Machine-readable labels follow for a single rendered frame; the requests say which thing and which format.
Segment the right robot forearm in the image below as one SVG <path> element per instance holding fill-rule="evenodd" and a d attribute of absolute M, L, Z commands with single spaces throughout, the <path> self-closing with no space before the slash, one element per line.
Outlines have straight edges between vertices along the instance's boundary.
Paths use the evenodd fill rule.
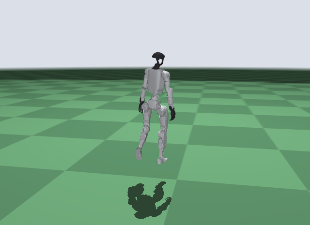
<path fill-rule="evenodd" d="M 173 104 L 172 94 L 173 94 L 173 89 L 170 88 L 170 89 L 168 90 L 167 99 L 168 99 L 168 105 L 171 106 L 172 109 L 173 109 L 173 108 L 174 108 L 174 104 Z"/>

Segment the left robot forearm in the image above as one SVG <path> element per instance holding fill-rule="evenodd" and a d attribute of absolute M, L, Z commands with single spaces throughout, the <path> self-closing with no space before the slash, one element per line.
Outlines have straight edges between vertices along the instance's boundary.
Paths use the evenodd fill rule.
<path fill-rule="evenodd" d="M 147 89 L 141 87 L 141 94 L 140 94 L 141 102 L 144 101 L 146 91 Z"/>

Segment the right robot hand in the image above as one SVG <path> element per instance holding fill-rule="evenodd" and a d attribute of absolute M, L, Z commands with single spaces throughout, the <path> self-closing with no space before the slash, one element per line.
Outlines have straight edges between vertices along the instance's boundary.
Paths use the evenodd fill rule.
<path fill-rule="evenodd" d="M 169 106 L 169 109 L 170 109 L 170 111 L 171 111 L 171 119 L 170 120 L 173 120 L 174 118 L 175 118 L 175 110 L 174 110 L 174 108 L 172 109 L 172 107 L 171 106 Z"/>

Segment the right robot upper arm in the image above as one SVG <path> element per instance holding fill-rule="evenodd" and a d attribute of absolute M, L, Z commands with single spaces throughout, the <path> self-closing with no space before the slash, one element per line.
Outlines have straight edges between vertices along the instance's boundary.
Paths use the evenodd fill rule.
<path fill-rule="evenodd" d="M 161 76 L 164 79 L 165 91 L 168 93 L 170 89 L 170 73 L 167 71 L 161 71 Z"/>

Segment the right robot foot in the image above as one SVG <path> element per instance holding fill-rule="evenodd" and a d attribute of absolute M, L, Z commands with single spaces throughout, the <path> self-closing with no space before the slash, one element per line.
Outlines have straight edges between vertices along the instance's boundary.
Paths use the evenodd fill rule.
<path fill-rule="evenodd" d="M 161 158 L 158 158 L 158 160 L 157 160 L 157 164 L 161 164 L 161 163 L 163 163 L 163 162 L 165 162 L 165 161 L 167 161 L 168 159 L 167 158 L 163 158 L 163 159 L 161 159 Z"/>

